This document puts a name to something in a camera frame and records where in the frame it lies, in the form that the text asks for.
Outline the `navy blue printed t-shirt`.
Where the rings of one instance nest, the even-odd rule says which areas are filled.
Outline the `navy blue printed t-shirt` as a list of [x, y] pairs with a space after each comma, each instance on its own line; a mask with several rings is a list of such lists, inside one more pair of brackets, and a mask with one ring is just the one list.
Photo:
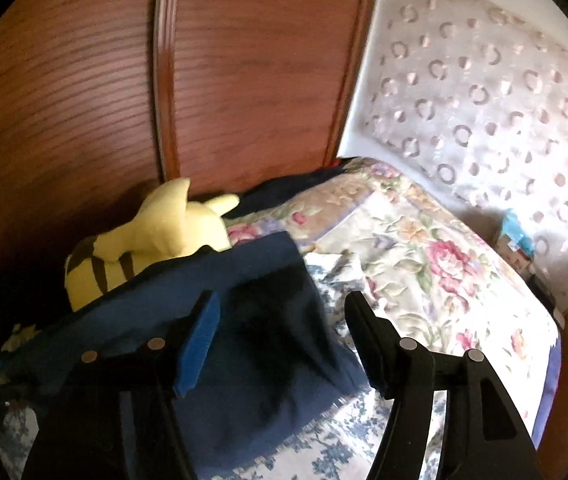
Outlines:
[[305, 262], [282, 232], [153, 264], [18, 350], [5, 370], [29, 393], [38, 430], [76, 366], [164, 337], [203, 292], [219, 297], [220, 323], [195, 388], [174, 403], [193, 479], [269, 452], [364, 385], [361, 365], [328, 326]]

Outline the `blue floral white blanket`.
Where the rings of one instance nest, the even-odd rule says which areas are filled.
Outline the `blue floral white blanket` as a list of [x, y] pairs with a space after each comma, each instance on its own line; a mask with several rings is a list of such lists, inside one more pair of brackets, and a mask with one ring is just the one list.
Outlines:
[[[354, 252], [305, 255], [305, 264], [325, 304], [329, 325], [352, 344], [343, 319], [347, 292], [371, 293], [361, 259]], [[342, 398], [297, 434], [286, 434], [272, 452], [224, 474], [225, 479], [353, 479], [366, 474], [386, 427], [392, 403], [366, 386], [357, 396]], [[4, 419], [0, 463], [8, 477], [22, 476], [37, 434], [32, 408], [14, 408]]]

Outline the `floral bed quilt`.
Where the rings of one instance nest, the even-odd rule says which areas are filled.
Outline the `floral bed quilt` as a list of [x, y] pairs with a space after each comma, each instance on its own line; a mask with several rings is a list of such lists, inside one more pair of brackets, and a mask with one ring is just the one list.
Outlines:
[[542, 437], [561, 363], [552, 316], [482, 238], [398, 169], [354, 158], [281, 206], [225, 222], [236, 245], [285, 231], [304, 255], [354, 252], [378, 315], [436, 352], [485, 352], [532, 437]]

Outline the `blue tissue box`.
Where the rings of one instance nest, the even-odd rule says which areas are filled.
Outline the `blue tissue box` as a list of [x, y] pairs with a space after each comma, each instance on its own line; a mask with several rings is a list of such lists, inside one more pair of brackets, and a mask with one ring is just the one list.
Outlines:
[[534, 241], [522, 228], [516, 214], [508, 209], [493, 240], [496, 253], [523, 279], [528, 280], [534, 262]]

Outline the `yellow plush toy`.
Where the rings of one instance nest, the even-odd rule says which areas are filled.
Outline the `yellow plush toy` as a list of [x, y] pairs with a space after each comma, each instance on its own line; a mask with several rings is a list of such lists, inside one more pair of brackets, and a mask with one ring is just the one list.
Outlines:
[[160, 185], [132, 220], [74, 248], [64, 267], [64, 287], [74, 312], [152, 264], [194, 255], [205, 246], [216, 252], [231, 248], [223, 216], [239, 205], [239, 197], [223, 194], [193, 202], [190, 186], [188, 178]]

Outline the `navy blue bed blanket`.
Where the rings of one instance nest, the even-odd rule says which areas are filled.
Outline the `navy blue bed blanket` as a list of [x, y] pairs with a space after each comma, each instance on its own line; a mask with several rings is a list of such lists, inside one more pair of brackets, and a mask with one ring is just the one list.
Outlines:
[[281, 206], [303, 191], [339, 176], [351, 160], [352, 157], [339, 158], [327, 168], [314, 170], [307, 174], [292, 174], [264, 181], [239, 194], [239, 204], [224, 214], [223, 219], [234, 220], [247, 216], [247, 214]]

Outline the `wooden wardrobe sliding doors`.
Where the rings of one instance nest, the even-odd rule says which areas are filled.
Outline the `wooden wardrobe sliding doors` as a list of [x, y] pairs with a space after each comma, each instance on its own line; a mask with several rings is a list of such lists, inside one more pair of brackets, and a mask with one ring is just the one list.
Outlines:
[[60, 258], [178, 177], [335, 158], [374, 0], [16, 0], [0, 17], [0, 266]]

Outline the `circle-patterned sheer curtain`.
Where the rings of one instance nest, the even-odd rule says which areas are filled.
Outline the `circle-patterned sheer curtain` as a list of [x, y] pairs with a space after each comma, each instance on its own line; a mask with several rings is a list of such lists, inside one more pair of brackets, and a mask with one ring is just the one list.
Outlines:
[[489, 0], [377, 0], [354, 122], [462, 218], [515, 214], [568, 309], [568, 49]]

